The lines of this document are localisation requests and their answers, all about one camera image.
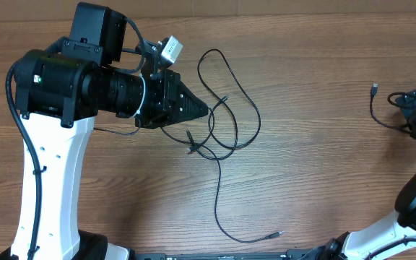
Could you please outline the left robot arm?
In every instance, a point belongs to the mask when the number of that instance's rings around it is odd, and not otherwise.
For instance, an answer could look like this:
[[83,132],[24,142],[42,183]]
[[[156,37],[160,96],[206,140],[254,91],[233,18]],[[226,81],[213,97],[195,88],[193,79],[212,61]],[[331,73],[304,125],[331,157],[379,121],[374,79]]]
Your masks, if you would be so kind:
[[140,40],[135,69],[119,69],[131,19],[106,6],[77,5],[69,36],[28,51],[9,69],[6,98],[24,140],[19,224],[1,259],[133,259],[130,248],[78,227],[82,164],[100,111],[156,129],[208,114],[178,73],[173,36]]

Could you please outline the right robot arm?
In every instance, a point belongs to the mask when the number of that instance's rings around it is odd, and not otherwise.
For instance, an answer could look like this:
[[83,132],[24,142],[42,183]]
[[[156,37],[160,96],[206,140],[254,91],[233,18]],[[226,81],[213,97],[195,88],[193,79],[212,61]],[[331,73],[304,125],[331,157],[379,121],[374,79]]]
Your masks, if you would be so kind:
[[[400,109],[405,123],[392,126],[379,121],[373,110],[373,100],[378,85],[370,90],[370,115],[373,120],[386,127],[400,131],[416,141],[416,90],[411,92],[393,92],[387,101]],[[346,232],[325,246],[316,250],[314,259],[370,260],[388,259],[409,249],[416,248],[416,174],[399,192],[394,211],[373,223],[371,226]]]

